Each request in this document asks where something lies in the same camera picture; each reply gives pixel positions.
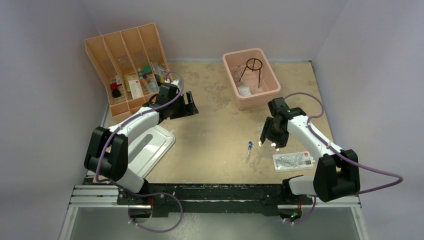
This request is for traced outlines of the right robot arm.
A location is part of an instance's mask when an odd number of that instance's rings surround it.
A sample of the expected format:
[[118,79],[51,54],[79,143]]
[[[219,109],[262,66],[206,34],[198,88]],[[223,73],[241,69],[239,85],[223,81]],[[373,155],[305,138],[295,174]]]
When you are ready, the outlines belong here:
[[267,106],[270,116],[262,128],[261,143],[268,140],[276,148],[284,148],[289,137],[294,136],[317,163],[313,176],[300,175],[283,180],[280,196],[284,202],[292,204],[300,195],[329,202],[360,191],[358,156],[352,149],[344,150],[331,144],[301,108],[290,108],[284,98],[274,98]]

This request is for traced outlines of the metal crucible tongs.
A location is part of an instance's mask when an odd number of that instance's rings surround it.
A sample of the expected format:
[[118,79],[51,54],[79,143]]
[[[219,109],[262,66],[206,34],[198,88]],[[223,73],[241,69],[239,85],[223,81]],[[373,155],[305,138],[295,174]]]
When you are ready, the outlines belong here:
[[238,87],[241,87],[244,85],[242,80],[243,74],[244,74],[244,68],[239,65],[235,71],[235,77],[234,77],[234,81]]

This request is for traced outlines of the small white packet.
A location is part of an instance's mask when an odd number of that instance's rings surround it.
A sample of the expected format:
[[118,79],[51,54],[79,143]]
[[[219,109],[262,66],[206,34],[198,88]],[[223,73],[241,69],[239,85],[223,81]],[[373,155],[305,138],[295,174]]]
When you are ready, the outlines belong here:
[[250,88],[245,85],[238,86],[237,91],[241,97],[249,97],[252,95]]

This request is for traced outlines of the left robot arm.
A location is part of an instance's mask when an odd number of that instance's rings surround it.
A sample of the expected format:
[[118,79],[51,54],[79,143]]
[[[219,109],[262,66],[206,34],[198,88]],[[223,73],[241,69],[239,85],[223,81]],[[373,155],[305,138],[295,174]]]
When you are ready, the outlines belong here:
[[144,187],[146,179],[136,168],[138,162],[129,160],[130,144],[146,131],[167,119],[178,119],[198,114],[191,92],[183,93],[181,79],[163,83],[155,96],[136,113],[123,122],[109,128],[96,127],[89,141],[84,167],[130,191],[129,197],[138,205],[146,203],[149,191]]

